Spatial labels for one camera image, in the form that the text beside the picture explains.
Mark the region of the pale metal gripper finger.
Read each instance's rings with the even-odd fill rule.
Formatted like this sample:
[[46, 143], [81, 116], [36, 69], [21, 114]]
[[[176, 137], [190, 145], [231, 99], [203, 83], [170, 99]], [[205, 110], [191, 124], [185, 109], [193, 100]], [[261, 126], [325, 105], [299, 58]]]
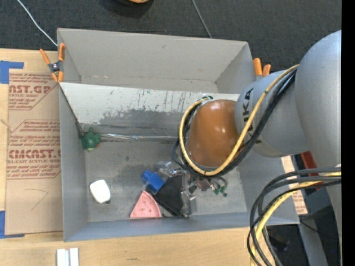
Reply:
[[171, 161], [159, 161], [155, 164], [155, 169], [160, 177], [172, 177], [176, 171]]
[[180, 195], [182, 200], [182, 208], [180, 212], [182, 216], [188, 217], [197, 211], [196, 196], [190, 192], [189, 189], [183, 190]]

